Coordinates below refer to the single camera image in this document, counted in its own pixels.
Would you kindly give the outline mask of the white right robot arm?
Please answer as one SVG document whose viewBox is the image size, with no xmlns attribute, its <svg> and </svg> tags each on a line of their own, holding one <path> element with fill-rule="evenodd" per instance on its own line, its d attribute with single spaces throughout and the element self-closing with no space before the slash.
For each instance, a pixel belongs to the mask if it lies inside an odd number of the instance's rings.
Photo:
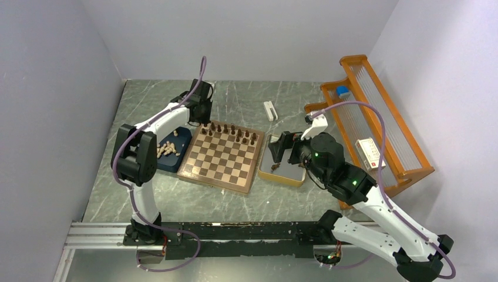
<svg viewBox="0 0 498 282">
<path fill-rule="evenodd" d="M 323 189 L 338 200 L 370 217 L 383 232 L 349 220 L 328 210 L 317 223 L 317 236 L 323 243 L 334 240 L 353 244 L 391 263 L 408 281 L 434 281 L 444 278 L 441 271 L 454 241 L 422 227 L 384 194 L 380 185 L 366 171 L 346 162 L 344 149 L 328 133 L 302 139 L 300 132 L 282 132 L 268 148 L 274 163 L 283 159 L 302 165 L 319 180 Z"/>
</svg>

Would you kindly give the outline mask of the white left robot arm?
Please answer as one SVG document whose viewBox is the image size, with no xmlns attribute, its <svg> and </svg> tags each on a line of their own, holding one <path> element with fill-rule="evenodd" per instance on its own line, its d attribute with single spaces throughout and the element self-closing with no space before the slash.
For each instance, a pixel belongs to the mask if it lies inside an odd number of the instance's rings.
<svg viewBox="0 0 498 282">
<path fill-rule="evenodd" d="M 157 170 L 156 145 L 187 123 L 209 123 L 213 93 L 212 84 L 195 79 L 189 91 L 173 98 L 162 111 L 134 126 L 123 124 L 117 132 L 111 160 L 113 176 L 129 192 L 131 232 L 147 244 L 157 243 L 164 234 L 152 186 Z"/>
</svg>

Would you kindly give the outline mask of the wooden chess board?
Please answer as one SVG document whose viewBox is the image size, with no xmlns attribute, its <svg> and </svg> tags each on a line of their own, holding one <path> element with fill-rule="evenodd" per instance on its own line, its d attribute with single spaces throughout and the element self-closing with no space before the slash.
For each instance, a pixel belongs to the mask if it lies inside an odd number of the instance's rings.
<svg viewBox="0 0 498 282">
<path fill-rule="evenodd" d="M 210 129 L 211 122 L 215 123 L 215 130 Z M 248 194 L 265 141 L 265 133 L 235 125 L 235 135 L 232 135 L 230 127 L 233 124 L 217 120 L 211 122 L 195 130 L 177 176 L 183 180 Z M 228 125 L 228 134 L 223 133 L 225 124 Z M 217 131 L 218 125 L 221 125 L 221 133 Z M 207 131 L 206 135 L 201 134 L 202 129 Z M 240 142 L 236 142 L 239 129 L 243 135 Z M 213 136 L 208 135 L 209 130 L 213 132 Z M 245 137 L 246 130 L 250 133 L 249 138 Z M 254 145 L 250 145 L 253 133 L 257 134 L 257 139 Z M 246 144 L 242 143 L 243 138 L 247 139 Z"/>
</svg>

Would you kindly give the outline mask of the light chess pieces pile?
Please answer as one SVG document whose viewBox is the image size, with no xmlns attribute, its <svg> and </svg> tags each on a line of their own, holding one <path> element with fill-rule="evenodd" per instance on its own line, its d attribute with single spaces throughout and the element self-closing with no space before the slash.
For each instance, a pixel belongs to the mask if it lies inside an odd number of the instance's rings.
<svg viewBox="0 0 498 282">
<path fill-rule="evenodd" d="M 182 143 L 180 146 L 176 146 L 176 144 L 172 141 L 167 140 L 164 144 L 157 144 L 156 148 L 156 156 L 157 158 L 161 158 L 163 156 L 176 156 L 179 157 L 184 144 Z"/>
</svg>

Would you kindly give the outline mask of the yellow metal tin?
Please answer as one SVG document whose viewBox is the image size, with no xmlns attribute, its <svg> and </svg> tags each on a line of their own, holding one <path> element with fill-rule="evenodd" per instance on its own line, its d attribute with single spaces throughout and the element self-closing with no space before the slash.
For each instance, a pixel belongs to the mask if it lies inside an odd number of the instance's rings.
<svg viewBox="0 0 498 282">
<path fill-rule="evenodd" d="M 276 140 L 278 140 L 278 136 L 275 135 L 269 135 L 266 139 L 263 154 L 258 165 L 259 177 L 264 180 L 269 180 L 287 186 L 302 186 L 307 174 L 303 167 L 299 167 L 297 164 L 288 163 L 292 149 L 287 149 L 284 152 L 280 165 L 275 169 L 272 168 L 275 163 L 273 162 L 268 144 Z"/>
</svg>

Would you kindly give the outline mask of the white clip on table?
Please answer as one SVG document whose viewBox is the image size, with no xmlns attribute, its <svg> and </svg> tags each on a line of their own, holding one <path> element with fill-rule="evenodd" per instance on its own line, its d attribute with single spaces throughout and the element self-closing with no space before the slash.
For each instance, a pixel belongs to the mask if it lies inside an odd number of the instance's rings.
<svg viewBox="0 0 498 282">
<path fill-rule="evenodd" d="M 278 119 L 278 115 L 276 113 L 276 109 L 272 103 L 272 101 L 263 102 L 265 112 L 267 114 L 267 118 L 270 122 L 273 122 Z"/>
</svg>

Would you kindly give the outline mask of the blue tray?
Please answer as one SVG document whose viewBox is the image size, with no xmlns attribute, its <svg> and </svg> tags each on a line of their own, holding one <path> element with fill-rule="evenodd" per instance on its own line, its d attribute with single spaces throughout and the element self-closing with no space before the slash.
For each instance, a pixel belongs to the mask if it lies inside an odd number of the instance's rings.
<svg viewBox="0 0 498 282">
<path fill-rule="evenodd" d="M 157 144 L 157 168 L 176 173 L 192 138 L 191 130 L 178 127 Z"/>
</svg>

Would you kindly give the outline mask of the blue round object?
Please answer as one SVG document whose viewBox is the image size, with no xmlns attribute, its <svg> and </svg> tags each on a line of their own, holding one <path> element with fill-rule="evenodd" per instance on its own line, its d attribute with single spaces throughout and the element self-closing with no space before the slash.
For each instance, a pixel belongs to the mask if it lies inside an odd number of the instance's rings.
<svg viewBox="0 0 498 282">
<path fill-rule="evenodd" d="M 346 86 L 338 86 L 336 88 L 336 94 L 340 99 L 345 99 L 351 94 L 351 91 Z"/>
</svg>

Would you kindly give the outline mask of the white small box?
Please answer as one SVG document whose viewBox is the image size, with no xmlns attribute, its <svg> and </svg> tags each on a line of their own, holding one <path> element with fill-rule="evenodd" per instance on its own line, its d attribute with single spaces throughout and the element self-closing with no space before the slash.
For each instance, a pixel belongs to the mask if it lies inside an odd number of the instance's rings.
<svg viewBox="0 0 498 282">
<path fill-rule="evenodd" d="M 372 171 L 379 168 L 380 151 L 373 138 L 358 139 L 355 142 L 355 148 L 364 169 Z"/>
</svg>

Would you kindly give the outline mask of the orange wooden rack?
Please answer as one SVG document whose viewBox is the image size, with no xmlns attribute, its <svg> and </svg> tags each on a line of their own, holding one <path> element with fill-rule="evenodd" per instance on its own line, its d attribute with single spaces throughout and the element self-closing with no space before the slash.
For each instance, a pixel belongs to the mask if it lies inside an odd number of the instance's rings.
<svg viewBox="0 0 498 282">
<path fill-rule="evenodd" d="M 367 56 L 344 56 L 339 63 L 346 77 L 323 83 L 320 89 L 325 100 L 305 105 L 305 112 L 319 111 L 350 100 L 373 106 L 381 114 L 383 122 L 379 121 L 371 109 L 361 105 L 338 106 L 330 112 L 353 164 L 362 166 L 355 148 L 358 139 L 371 137 L 378 144 L 386 142 L 386 166 L 382 169 L 382 181 L 386 194 L 389 197 L 396 196 L 433 173 L 435 169 L 424 155 Z M 345 99 L 340 99 L 336 94 L 338 86 L 348 87 L 351 94 Z"/>
</svg>

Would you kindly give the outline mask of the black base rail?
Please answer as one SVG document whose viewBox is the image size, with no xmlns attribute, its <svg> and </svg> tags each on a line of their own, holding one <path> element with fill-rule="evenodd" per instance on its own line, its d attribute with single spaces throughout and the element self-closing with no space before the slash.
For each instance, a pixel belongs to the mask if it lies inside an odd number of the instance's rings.
<svg viewBox="0 0 498 282">
<path fill-rule="evenodd" d="M 197 257 L 293 256 L 313 259 L 318 249 L 335 249 L 337 240 L 315 221 L 240 223 L 164 222 L 166 231 L 140 234 L 126 227 L 123 245 L 165 251 L 165 260 Z"/>
</svg>

